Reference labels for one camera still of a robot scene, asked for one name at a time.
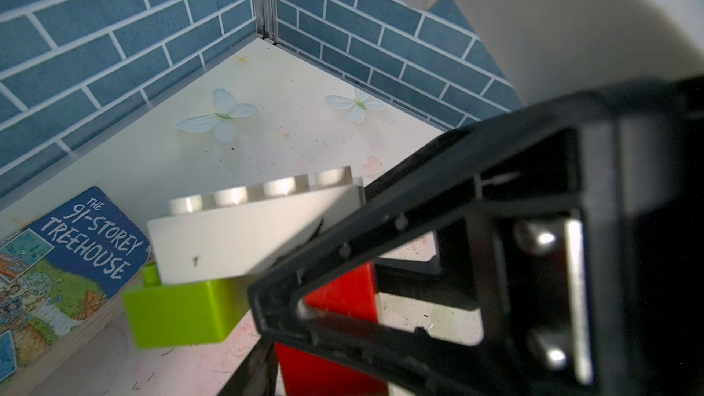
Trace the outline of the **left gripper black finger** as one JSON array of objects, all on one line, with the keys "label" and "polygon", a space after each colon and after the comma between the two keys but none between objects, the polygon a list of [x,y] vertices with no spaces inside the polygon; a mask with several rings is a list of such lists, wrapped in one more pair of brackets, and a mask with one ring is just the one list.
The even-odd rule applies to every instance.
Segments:
[{"label": "left gripper black finger", "polygon": [[274,344],[260,339],[227,381],[218,396],[273,396],[276,394],[278,358]]}]

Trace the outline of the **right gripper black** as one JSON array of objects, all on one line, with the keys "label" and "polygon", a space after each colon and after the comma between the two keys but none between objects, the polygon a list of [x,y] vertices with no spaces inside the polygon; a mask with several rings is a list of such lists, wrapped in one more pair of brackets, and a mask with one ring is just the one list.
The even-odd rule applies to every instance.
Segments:
[{"label": "right gripper black", "polygon": [[482,392],[702,394],[702,79],[578,93],[471,139]]}]

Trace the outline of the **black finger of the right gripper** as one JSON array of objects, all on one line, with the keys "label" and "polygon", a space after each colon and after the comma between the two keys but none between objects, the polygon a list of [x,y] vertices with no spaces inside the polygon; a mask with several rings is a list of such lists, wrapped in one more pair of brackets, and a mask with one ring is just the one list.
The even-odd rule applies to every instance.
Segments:
[{"label": "black finger of the right gripper", "polygon": [[[445,132],[382,174],[365,187],[369,200],[404,176],[414,172],[437,154],[469,135],[470,126]],[[465,311],[479,308],[469,251],[467,226],[460,219],[430,233],[436,254],[430,260],[403,260],[399,256],[377,258],[376,280],[383,293],[442,304]]]},{"label": "black finger of the right gripper", "polygon": [[[308,293],[423,234],[465,219],[474,180],[463,139],[368,200],[351,216],[297,247],[249,287],[258,331],[295,346],[318,344]],[[424,395],[467,395],[465,370],[479,364],[466,346],[376,324],[351,328],[364,348],[368,374]]]}]

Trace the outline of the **red lego brick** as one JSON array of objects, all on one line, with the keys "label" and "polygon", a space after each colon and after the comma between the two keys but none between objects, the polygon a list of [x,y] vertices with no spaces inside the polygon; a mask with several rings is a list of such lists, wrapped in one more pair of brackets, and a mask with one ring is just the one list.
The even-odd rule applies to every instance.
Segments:
[{"label": "red lego brick", "polygon": [[379,323],[374,267],[365,263],[302,299],[315,310],[319,343],[278,344],[276,354],[287,395],[387,395],[386,381],[362,364],[361,339],[351,328]]}]

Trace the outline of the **lime green lego brick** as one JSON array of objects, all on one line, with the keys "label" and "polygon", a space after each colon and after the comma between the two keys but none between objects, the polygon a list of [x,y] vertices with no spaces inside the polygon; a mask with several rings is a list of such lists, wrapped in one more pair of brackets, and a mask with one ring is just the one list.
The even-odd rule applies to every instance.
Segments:
[{"label": "lime green lego brick", "polygon": [[220,343],[249,311],[251,276],[164,285],[154,262],[140,273],[122,294],[139,350]]}]

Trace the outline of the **white long lego brick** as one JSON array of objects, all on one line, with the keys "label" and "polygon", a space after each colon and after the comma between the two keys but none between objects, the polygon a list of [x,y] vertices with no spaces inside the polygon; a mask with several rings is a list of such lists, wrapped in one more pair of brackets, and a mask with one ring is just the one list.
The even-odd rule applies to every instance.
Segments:
[{"label": "white long lego brick", "polygon": [[341,167],[170,201],[148,222],[161,282],[259,274],[365,203],[363,179]]}]

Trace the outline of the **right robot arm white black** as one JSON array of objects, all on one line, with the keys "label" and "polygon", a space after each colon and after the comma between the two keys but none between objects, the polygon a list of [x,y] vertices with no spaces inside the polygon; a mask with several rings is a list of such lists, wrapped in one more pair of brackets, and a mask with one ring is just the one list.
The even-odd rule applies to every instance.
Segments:
[{"label": "right robot arm white black", "polygon": [[[436,0],[405,0],[425,9]],[[447,132],[249,287],[262,337],[419,395],[703,392],[703,0],[455,0],[524,107]],[[394,292],[475,346],[305,297],[436,232]]]}]

